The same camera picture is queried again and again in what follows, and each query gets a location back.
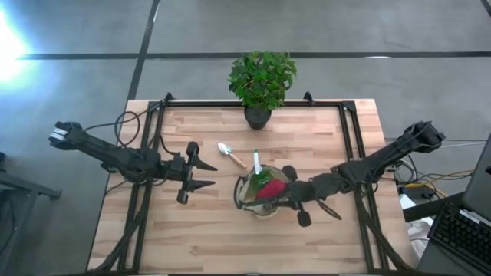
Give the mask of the green spray bottle white nozzle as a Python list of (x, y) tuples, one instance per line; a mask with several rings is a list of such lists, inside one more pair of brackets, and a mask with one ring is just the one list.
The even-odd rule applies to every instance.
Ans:
[(260, 190), (272, 179), (272, 174), (270, 170), (264, 169), (260, 164), (259, 151), (257, 149), (253, 152), (253, 163), (252, 185), (255, 189)]

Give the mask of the red gardening glove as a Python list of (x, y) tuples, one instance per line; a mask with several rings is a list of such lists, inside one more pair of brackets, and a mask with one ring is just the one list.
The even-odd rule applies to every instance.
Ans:
[(256, 199), (269, 199), (275, 196), (280, 195), (285, 189), (285, 188), (280, 188), (278, 187), (278, 180), (279, 179), (273, 179), (270, 182), (268, 182), (262, 189), (260, 189), (257, 194), (256, 194)]

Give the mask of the black laptop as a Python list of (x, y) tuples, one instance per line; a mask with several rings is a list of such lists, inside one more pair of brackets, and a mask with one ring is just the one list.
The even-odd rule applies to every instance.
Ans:
[(491, 135), (465, 192), (440, 208), (427, 237), (418, 271), (491, 276)]

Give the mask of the black metal bar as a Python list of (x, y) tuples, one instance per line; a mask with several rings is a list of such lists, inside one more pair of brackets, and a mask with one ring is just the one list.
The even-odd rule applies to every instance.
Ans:
[(412, 222), (422, 218), (439, 215), (443, 210), (458, 212), (463, 205), (464, 192), (448, 196), (403, 210), (405, 222)]

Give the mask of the black metal stand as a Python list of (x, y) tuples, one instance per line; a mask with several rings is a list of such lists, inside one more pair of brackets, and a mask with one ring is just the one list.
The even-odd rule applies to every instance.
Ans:
[(0, 276), (5, 276), (15, 259), (18, 237), (30, 219), (37, 197), (58, 200), (61, 190), (13, 176), (3, 168), (6, 155), (0, 152)]

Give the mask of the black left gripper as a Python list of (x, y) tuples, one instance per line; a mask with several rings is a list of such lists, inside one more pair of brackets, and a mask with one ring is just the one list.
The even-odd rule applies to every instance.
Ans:
[(218, 169), (210, 164), (203, 162), (197, 155), (199, 146), (197, 142), (189, 142), (186, 148), (188, 159), (182, 156), (174, 156), (168, 166), (168, 180), (181, 182), (181, 188), (178, 190), (176, 200), (180, 204), (188, 203), (188, 192), (195, 191), (207, 186), (214, 185), (213, 181), (192, 180), (193, 163), (195, 167), (201, 170), (217, 171)]

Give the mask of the white plastic bag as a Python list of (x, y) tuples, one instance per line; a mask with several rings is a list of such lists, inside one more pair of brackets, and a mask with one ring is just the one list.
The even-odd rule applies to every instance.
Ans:
[(406, 223), (410, 243), (417, 259), (421, 259), (426, 249), (426, 246), (429, 242), (429, 238), (427, 236), (432, 224), (433, 219), (431, 218), (422, 218)]

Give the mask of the black metal table frame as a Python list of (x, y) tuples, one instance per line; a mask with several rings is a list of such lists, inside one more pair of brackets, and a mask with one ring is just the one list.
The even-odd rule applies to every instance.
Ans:
[[(358, 206), (372, 211), (377, 225), (397, 253), (412, 263), (402, 209), (394, 184), (383, 179), (378, 191), (360, 197), (337, 194), (327, 205), (332, 218), (315, 202), (305, 205), (312, 225), (303, 228), (296, 212), (280, 209), (267, 219), (236, 208), (236, 180), (252, 165), (258, 150), (263, 163), (294, 166), (302, 179), (326, 173), (351, 158), (373, 153), (384, 145), (384, 134), (372, 99), (289, 100), (275, 111), (264, 130), (252, 130), (236, 100), (172, 100), (147, 119), (163, 122), (164, 159), (199, 144), (200, 157), (217, 171), (195, 171), (197, 179), (215, 184), (192, 193), (181, 205), (177, 182), (145, 189), (109, 180), (94, 244), (87, 264), (94, 271), (123, 234), (128, 211), (149, 199), (147, 223), (135, 234), (113, 272), (128, 274), (328, 274), (360, 273), (389, 268), (386, 251), (359, 219)], [(248, 169), (219, 151), (224, 143)]]

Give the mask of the black power box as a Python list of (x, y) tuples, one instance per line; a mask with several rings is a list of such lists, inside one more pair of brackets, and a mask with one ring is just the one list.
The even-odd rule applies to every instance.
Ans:
[(397, 190), (400, 194), (406, 195), (410, 199), (427, 199), (430, 200), (435, 196), (435, 191), (426, 186), (407, 188), (404, 186), (398, 186)]

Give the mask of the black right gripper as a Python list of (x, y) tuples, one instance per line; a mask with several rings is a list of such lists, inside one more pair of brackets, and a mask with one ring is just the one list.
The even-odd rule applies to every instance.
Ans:
[(310, 202), (315, 199), (315, 191), (310, 182), (300, 181), (296, 169), (293, 166), (287, 165), (282, 167), (282, 172), (290, 180), (287, 183), (284, 180), (278, 180), (278, 187), (285, 188), (286, 194), (279, 195), (274, 199), (274, 205), (282, 205), (297, 211), (298, 224), (301, 227), (308, 227), (312, 224), (311, 216), (305, 211), (303, 203)]

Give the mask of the tan gardening bag green trim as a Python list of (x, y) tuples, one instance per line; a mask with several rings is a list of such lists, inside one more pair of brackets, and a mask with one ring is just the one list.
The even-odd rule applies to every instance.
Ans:
[[(284, 180), (287, 183), (290, 182), (287, 176), (282, 172), (282, 169), (266, 164), (262, 164), (262, 167), (271, 171), (271, 180), (279, 179)], [(278, 206), (274, 205), (275, 197), (285, 194), (287, 187), (280, 195), (275, 197), (269, 199), (256, 199), (255, 197), (259, 190), (255, 189), (252, 185), (252, 175), (253, 169), (246, 176), (240, 176), (237, 179), (234, 186), (233, 201), (237, 209), (251, 212), (258, 219), (269, 219), (278, 212)]]

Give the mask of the green potted plant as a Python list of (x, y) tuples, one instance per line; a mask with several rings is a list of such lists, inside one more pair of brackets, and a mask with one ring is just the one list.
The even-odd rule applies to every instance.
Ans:
[(286, 92), (297, 75), (288, 52), (254, 51), (231, 63), (229, 91), (240, 99), (249, 127), (261, 130), (272, 112), (285, 104)]

